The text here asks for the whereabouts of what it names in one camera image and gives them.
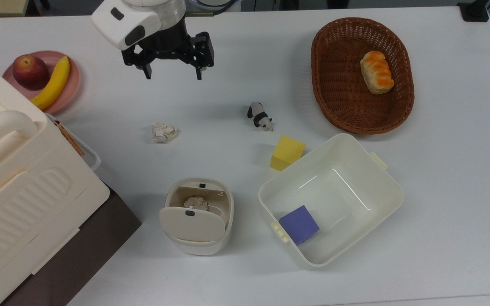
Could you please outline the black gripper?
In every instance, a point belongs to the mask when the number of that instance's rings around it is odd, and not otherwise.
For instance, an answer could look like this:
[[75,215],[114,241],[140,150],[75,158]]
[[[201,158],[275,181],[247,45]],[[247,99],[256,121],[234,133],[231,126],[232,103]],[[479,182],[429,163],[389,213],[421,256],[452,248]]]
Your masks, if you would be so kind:
[[141,51],[137,54],[133,45],[121,51],[124,64],[141,70],[146,79],[152,78],[151,63],[154,59],[179,59],[196,68],[196,76],[202,80],[202,72],[214,66],[214,49],[208,32],[195,37],[187,33],[185,20],[168,29],[158,31],[138,42]]

